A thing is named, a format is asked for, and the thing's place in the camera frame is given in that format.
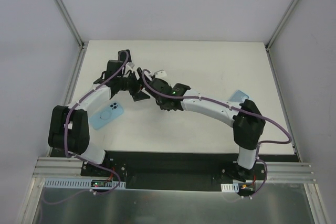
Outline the black smartphone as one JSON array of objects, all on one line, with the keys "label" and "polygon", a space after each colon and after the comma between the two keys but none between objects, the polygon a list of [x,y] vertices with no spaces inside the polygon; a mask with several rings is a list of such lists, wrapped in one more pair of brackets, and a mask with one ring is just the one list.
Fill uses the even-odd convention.
[{"label": "black smartphone", "polygon": [[132,62],[131,52],[129,49],[118,51],[118,60],[122,62]]}]

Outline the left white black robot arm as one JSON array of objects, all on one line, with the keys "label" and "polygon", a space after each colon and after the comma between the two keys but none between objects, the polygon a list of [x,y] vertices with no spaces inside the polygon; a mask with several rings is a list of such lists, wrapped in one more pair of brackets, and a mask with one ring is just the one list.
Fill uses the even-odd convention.
[{"label": "left white black robot arm", "polygon": [[51,116],[48,144],[63,150],[67,157],[78,156],[93,162],[92,169],[99,176],[110,173],[107,152],[94,143],[90,132],[100,130],[124,113],[118,101],[112,98],[127,91],[134,101],[146,100],[142,83],[133,71],[130,60],[110,60],[107,69],[92,87],[77,101],[54,107]]}]

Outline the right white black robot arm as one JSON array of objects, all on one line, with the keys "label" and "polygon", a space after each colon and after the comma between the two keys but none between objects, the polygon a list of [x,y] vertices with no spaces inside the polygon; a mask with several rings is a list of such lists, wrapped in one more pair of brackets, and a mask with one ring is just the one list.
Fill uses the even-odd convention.
[{"label": "right white black robot arm", "polygon": [[254,116],[261,113],[255,103],[246,99],[243,103],[222,102],[202,96],[189,86],[177,83],[170,86],[166,81],[154,78],[144,82],[162,110],[181,110],[199,113],[219,120],[233,129],[234,142],[238,145],[237,163],[225,168],[227,176],[245,182],[255,173],[259,150],[258,142],[265,127],[265,120]]}]

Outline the light blue phone case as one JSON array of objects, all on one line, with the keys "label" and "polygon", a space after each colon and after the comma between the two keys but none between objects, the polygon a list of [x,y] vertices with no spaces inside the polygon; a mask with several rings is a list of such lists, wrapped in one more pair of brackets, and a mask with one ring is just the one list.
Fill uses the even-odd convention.
[{"label": "light blue phone case", "polygon": [[229,102],[243,103],[245,100],[249,100],[250,96],[241,90],[236,90],[229,98]]}]

